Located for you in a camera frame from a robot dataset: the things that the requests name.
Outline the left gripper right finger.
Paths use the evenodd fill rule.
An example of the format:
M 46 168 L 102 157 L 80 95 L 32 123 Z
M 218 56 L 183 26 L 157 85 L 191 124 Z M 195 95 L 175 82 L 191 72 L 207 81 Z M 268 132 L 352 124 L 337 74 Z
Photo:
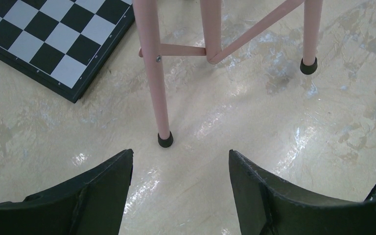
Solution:
M 376 198 L 352 202 L 312 192 L 235 150 L 229 173 L 243 235 L 376 235 Z

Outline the pink music stand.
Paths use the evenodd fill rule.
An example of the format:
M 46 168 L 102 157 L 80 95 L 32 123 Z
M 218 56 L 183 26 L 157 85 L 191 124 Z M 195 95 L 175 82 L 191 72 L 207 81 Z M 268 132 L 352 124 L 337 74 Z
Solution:
M 200 1 L 204 47 L 161 43 L 157 2 L 155 0 L 133 1 L 135 23 L 141 45 L 139 56 L 143 58 L 148 79 L 158 127 L 158 144 L 163 148 L 168 148 L 173 144 L 165 94 L 163 56 L 206 56 L 207 61 L 215 65 L 300 5 L 304 5 L 304 44 L 300 71 L 305 75 L 310 75 L 318 68 L 316 53 L 323 8 L 322 0 L 284 1 L 226 48 L 221 47 L 222 1 Z

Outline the black white chessboard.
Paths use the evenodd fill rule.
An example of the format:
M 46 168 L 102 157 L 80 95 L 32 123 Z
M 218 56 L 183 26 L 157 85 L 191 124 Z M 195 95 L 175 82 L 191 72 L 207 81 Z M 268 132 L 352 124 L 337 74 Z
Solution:
M 130 0 L 0 0 L 0 60 L 75 103 L 134 20 Z

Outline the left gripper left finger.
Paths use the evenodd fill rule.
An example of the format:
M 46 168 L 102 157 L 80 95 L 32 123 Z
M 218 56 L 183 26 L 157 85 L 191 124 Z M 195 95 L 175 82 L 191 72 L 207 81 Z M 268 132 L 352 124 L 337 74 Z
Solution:
M 21 202 L 0 203 L 0 235 L 117 235 L 133 173 L 133 150 Z

